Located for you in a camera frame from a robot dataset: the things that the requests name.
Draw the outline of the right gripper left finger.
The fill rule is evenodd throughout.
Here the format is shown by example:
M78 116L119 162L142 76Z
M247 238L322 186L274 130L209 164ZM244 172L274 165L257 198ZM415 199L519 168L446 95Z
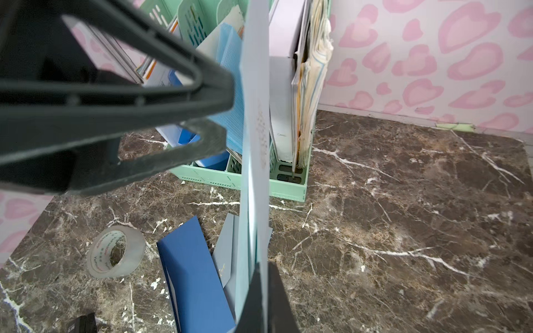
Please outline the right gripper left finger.
M145 88L97 69L71 34L72 16L192 78ZM210 116L232 103L223 69L126 1L1 3L1 188L95 195L223 151L226 130ZM202 139L121 161L126 133L180 125Z

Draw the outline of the dark blue envelope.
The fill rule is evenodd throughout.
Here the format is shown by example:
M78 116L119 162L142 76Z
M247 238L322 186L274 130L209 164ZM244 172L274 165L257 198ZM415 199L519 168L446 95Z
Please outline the dark blue envelope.
M177 332L232 332L235 319L197 217L157 242Z

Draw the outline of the light teal envelope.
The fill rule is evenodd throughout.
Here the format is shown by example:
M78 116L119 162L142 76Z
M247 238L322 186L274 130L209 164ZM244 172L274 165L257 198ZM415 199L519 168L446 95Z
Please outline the light teal envelope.
M237 332L267 332L269 231L269 2L250 1L240 63L244 142L237 240Z

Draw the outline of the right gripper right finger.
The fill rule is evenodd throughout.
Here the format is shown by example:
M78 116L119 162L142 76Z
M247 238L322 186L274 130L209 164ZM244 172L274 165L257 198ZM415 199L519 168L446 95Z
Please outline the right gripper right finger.
M236 332L300 332L291 311L279 270L273 262L268 265L268 310L263 316L260 269L256 266L244 309L237 322Z

